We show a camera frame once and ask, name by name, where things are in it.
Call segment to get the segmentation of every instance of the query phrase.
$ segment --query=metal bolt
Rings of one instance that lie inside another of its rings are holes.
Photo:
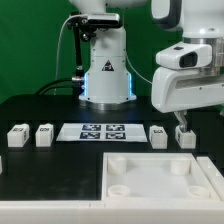
[[[87,23],[87,19],[83,19],[82,24],[86,24],[86,23]]]

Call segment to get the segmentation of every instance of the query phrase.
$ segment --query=triangle warning sign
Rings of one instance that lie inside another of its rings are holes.
[[[107,71],[107,72],[113,72],[114,68],[112,66],[112,64],[110,63],[110,61],[108,60],[107,63],[104,65],[102,71]]]

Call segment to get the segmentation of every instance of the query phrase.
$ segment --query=white block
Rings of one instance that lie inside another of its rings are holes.
[[[36,132],[36,146],[50,147],[54,138],[54,126],[52,124],[40,125]]]
[[[168,136],[163,127],[151,126],[149,129],[149,139],[153,149],[167,149]]]
[[[192,130],[184,133],[180,130],[180,127],[177,126],[175,130],[175,139],[182,149],[195,149],[196,135]]]
[[[30,127],[28,124],[15,125],[8,132],[8,147],[23,147],[29,139]]]

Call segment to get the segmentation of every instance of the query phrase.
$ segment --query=white plastic tray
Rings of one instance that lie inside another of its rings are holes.
[[[102,199],[220,201],[191,154],[104,155]]]

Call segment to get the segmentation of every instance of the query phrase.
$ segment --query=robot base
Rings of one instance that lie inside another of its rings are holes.
[[[132,96],[132,98],[122,103],[95,103],[95,102],[88,101],[86,99],[79,98],[79,103],[81,106],[85,106],[94,110],[101,110],[101,111],[122,110],[125,108],[130,108],[135,105],[135,102],[136,102],[136,96]]]

